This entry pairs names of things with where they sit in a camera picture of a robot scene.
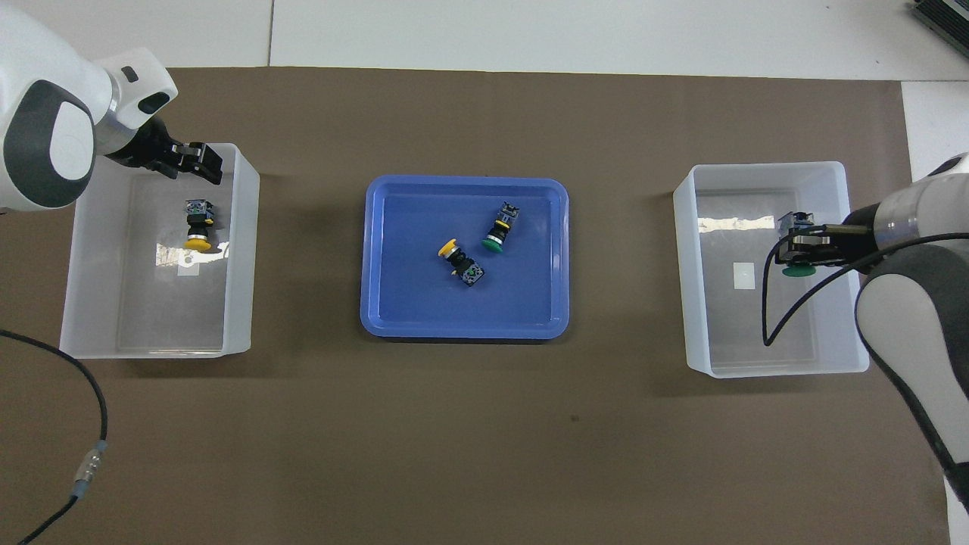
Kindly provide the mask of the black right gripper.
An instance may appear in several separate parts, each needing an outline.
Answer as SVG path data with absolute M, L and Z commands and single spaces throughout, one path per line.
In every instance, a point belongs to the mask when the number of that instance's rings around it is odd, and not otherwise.
M 786 244 L 779 248 L 779 265 L 786 268 L 810 268 L 823 261 L 827 245 L 833 245 L 837 258 L 834 266 L 848 265 L 879 251 L 874 228 L 868 225 L 795 224 L 785 232 Z

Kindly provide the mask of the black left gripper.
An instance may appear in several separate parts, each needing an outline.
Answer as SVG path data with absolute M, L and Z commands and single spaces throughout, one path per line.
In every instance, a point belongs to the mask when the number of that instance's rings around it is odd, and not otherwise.
M 219 185 L 223 178 L 223 159 L 214 149 L 203 142 L 177 141 L 170 137 L 162 120 L 148 120 L 127 145 L 107 153 L 106 158 L 126 168 L 152 170 L 169 179 L 189 173 Z

